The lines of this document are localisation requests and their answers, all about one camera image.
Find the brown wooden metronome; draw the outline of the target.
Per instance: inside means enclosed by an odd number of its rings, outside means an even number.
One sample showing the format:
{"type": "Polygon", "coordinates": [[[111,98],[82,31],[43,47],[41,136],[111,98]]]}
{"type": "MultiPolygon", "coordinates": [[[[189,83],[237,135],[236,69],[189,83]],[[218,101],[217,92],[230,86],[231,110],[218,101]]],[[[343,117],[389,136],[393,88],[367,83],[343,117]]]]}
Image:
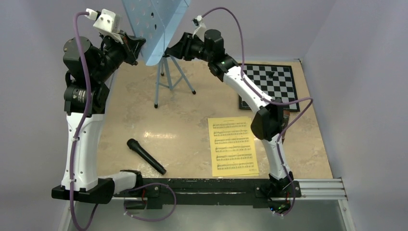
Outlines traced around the brown wooden metronome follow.
{"type": "Polygon", "coordinates": [[[289,125],[290,121],[290,111],[288,110],[283,110],[283,119],[282,119],[282,130],[286,129],[287,126],[289,125]]]}

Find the light blue music stand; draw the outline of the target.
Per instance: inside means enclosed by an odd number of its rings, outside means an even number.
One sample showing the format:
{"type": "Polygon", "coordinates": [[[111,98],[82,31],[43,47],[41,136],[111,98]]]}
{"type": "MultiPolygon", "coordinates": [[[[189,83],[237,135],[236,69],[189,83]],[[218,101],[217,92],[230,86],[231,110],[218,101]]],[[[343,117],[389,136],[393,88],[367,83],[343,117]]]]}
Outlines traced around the light blue music stand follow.
{"type": "Polygon", "coordinates": [[[156,66],[154,107],[158,108],[160,86],[173,90],[181,80],[184,80],[192,94],[195,94],[195,89],[176,59],[166,54],[166,48],[187,11],[190,1],[123,0],[122,4],[134,35],[146,39],[140,52],[146,66],[156,66]]]}

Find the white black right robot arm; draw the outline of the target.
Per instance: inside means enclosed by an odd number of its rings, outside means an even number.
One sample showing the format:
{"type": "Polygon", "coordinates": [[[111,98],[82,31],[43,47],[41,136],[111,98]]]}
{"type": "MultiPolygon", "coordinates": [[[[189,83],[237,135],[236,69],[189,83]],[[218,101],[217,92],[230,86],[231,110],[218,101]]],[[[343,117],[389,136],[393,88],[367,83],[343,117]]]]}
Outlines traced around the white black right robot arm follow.
{"type": "Polygon", "coordinates": [[[277,196],[295,193],[294,177],[286,163],[282,144],[286,132],[284,103],[268,97],[246,76],[239,63],[227,54],[221,32],[209,29],[203,38],[185,32],[179,42],[166,48],[165,54],[185,61],[207,62],[211,74],[244,99],[254,113],[251,131],[262,141],[269,161],[269,192],[277,196]]]}

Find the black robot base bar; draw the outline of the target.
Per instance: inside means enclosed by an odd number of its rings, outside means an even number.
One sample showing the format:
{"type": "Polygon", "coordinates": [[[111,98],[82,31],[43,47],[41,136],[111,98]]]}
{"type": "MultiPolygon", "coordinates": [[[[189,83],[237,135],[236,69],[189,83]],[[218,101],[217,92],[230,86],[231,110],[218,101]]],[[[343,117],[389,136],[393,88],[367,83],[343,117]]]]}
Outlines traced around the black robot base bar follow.
{"type": "Polygon", "coordinates": [[[144,178],[138,185],[146,185],[146,188],[126,190],[118,197],[143,199],[147,209],[172,204],[286,209],[291,199],[302,196],[296,180],[279,186],[270,179],[144,178]]]}

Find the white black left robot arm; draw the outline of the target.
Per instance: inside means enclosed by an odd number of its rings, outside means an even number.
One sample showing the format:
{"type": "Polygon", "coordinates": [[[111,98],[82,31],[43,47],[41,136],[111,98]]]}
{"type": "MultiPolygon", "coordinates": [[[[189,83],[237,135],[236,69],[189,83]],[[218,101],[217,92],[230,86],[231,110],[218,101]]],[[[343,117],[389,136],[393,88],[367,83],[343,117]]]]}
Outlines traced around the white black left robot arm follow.
{"type": "Polygon", "coordinates": [[[146,40],[120,32],[120,41],[102,36],[99,47],[86,37],[64,44],[64,111],[68,125],[68,149],[64,176],[51,191],[54,199],[90,204],[107,204],[115,194],[126,191],[137,197],[143,192],[141,173],[121,170],[99,176],[97,149],[105,121],[109,83],[122,63],[137,65],[146,40]]]}

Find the yellow sheet music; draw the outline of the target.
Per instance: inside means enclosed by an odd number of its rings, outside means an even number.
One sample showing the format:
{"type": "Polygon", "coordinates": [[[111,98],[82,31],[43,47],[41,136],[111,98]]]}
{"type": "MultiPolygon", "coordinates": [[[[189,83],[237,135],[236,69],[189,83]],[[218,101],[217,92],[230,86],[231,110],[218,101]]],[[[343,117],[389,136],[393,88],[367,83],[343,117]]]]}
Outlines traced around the yellow sheet music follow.
{"type": "Polygon", "coordinates": [[[255,137],[210,138],[213,177],[258,176],[255,137]]]}
{"type": "Polygon", "coordinates": [[[250,129],[251,118],[241,117],[223,117],[209,118],[208,129],[210,138],[228,139],[228,138],[250,138],[254,137],[250,129]]]}

